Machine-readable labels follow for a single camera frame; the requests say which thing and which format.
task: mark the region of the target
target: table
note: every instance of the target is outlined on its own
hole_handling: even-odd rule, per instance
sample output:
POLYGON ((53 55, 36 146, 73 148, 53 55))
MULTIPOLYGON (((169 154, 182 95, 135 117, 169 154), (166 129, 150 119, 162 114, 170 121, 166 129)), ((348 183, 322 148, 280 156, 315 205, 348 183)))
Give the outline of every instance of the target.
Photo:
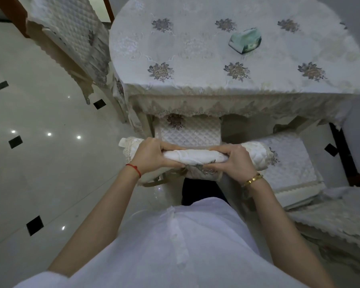
POLYGON ((360 47, 317 0, 129 0, 109 48, 116 96, 135 130, 144 115, 302 116, 341 125, 360 94, 360 47), (258 28, 259 48, 232 49, 258 28))

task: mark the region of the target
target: gold bracelet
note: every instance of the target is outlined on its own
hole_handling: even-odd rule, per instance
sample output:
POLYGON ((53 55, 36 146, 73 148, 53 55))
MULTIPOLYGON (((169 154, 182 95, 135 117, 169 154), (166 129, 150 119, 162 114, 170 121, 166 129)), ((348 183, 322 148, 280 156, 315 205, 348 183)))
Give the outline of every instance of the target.
POLYGON ((254 176, 252 179, 246 181, 244 183, 244 186, 248 186, 250 183, 253 183, 254 181, 258 180, 258 179, 261 179, 263 177, 263 175, 260 175, 259 173, 257 173, 256 176, 254 176))

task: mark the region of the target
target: fingers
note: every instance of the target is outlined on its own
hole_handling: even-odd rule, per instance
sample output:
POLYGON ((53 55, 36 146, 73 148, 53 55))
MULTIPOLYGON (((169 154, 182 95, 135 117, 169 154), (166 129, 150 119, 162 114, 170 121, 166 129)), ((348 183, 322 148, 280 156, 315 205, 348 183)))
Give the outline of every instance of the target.
POLYGON ((223 154, 230 155, 234 144, 223 144, 223 145, 215 145, 211 147, 209 150, 217 150, 223 154))
POLYGON ((182 150, 185 149, 185 147, 181 147, 175 144, 170 144, 169 142, 166 141, 161 141, 158 140, 160 142, 160 148, 161 150, 182 150))
POLYGON ((213 171, 223 171, 225 170, 225 163, 213 163, 213 164, 206 164, 203 165, 203 169, 213 170, 213 171))
POLYGON ((185 167, 184 164, 176 162, 174 160, 167 159, 167 158, 163 158, 162 166, 168 167, 168 168, 184 168, 185 167))

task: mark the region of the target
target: floor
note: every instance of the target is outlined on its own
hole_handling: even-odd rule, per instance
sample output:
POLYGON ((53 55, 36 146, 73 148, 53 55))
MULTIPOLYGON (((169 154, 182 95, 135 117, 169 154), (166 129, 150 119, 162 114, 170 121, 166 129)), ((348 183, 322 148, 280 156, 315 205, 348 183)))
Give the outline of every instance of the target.
MULTIPOLYGON (((102 92, 96 89, 90 100, 87 105, 77 84, 32 40, 0 23, 0 288, 44 271, 125 164, 118 142, 136 134, 118 121, 102 92), (96 107, 100 100, 105 106, 96 107)), ((246 123, 256 136, 264 135, 256 129, 271 132, 275 121, 246 123)), ((327 186, 346 185, 339 155, 324 150, 335 145, 329 126, 311 127, 302 138, 327 186)), ((180 199, 181 179, 136 187, 124 220, 180 199)), ((258 219, 247 220, 270 260, 258 219)), ((347 267, 329 266, 340 287, 347 281, 360 287, 347 267)))

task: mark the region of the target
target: white top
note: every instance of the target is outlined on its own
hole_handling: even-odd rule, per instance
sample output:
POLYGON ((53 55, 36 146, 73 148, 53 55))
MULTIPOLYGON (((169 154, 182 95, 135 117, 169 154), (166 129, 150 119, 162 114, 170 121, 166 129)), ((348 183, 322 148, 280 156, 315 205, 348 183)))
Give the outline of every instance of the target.
POLYGON ((259 256, 247 226, 223 200, 138 212, 71 278, 43 272, 17 288, 306 287, 259 256))
POLYGON ((340 124, 342 102, 360 94, 360 47, 317 0, 129 0, 109 48, 115 95, 158 117, 261 112, 340 124), (259 48, 228 45, 254 27, 259 48))

